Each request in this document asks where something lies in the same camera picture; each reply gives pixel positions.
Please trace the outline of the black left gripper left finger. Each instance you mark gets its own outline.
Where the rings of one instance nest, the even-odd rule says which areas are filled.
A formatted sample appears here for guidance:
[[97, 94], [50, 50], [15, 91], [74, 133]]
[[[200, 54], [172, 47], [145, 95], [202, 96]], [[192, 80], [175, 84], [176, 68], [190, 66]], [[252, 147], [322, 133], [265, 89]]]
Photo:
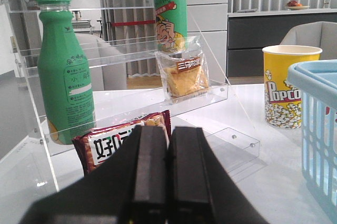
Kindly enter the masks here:
[[20, 223], [165, 223], [166, 139], [136, 126], [103, 164], [34, 202]]

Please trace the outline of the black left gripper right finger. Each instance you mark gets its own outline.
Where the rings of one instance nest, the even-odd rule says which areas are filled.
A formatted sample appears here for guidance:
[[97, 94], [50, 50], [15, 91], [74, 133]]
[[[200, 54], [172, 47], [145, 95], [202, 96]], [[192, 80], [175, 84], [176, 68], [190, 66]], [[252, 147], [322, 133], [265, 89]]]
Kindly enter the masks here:
[[169, 223], [266, 223], [216, 158], [202, 128], [176, 127], [168, 149]]

